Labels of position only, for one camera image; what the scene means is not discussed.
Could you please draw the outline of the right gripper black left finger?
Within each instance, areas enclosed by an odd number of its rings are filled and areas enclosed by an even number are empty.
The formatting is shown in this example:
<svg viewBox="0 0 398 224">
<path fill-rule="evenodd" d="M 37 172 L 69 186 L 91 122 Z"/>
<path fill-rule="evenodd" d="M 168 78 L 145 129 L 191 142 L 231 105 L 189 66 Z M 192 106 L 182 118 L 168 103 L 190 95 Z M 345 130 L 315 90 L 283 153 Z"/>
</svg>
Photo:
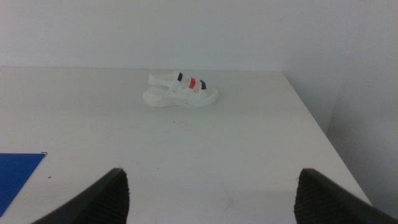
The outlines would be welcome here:
<svg viewBox="0 0 398 224">
<path fill-rule="evenodd" d="M 113 168 L 76 197 L 36 223 L 126 223 L 129 213 L 127 174 Z"/>
</svg>

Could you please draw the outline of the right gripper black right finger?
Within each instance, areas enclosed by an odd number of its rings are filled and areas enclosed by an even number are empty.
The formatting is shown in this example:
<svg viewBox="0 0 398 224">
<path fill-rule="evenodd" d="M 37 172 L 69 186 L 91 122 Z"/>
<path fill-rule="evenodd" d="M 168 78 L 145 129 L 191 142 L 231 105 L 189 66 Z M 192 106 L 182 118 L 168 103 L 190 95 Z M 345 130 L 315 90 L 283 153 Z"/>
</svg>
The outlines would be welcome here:
<svg viewBox="0 0 398 224">
<path fill-rule="evenodd" d="M 397 224 L 315 169 L 302 169 L 294 215 L 298 224 Z"/>
</svg>

